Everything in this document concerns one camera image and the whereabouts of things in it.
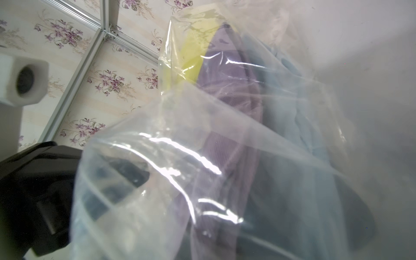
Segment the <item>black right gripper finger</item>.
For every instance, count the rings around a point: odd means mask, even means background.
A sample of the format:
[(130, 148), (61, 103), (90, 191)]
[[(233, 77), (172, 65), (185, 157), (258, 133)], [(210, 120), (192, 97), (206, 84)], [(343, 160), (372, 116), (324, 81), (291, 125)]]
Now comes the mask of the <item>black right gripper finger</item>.
[(1, 256), (135, 257), (139, 234), (122, 218), (149, 166), (96, 143), (36, 144), (1, 162)]

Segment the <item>light blue trousers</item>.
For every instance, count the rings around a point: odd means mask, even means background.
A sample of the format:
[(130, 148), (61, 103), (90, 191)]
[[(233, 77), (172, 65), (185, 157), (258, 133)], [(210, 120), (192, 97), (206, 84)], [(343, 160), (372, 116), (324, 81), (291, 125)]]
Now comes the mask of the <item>light blue trousers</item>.
[(343, 209), (305, 79), (290, 60), (243, 36), (263, 94), (265, 138), (237, 240), (244, 260), (345, 260)]

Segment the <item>clear plastic vacuum bag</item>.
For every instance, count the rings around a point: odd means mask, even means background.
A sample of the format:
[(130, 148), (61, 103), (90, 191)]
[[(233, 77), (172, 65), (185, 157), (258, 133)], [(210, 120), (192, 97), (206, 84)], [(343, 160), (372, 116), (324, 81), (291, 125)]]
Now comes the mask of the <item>clear plastic vacuum bag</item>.
[(82, 153), (75, 260), (413, 260), (415, 1), (211, 1)]

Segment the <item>purple trousers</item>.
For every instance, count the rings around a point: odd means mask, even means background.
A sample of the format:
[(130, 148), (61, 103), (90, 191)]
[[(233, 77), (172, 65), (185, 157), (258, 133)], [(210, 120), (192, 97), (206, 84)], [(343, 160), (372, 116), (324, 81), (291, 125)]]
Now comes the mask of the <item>purple trousers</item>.
[[(241, 37), (228, 25), (216, 31), (197, 79), (199, 88), (228, 106), (262, 121), (260, 87), (241, 50)], [(191, 192), (200, 213), (187, 226), (177, 254), (179, 260), (233, 260), (239, 218), (244, 214), (258, 166), (258, 151), (211, 133), (200, 151), (221, 175), (199, 173)]]

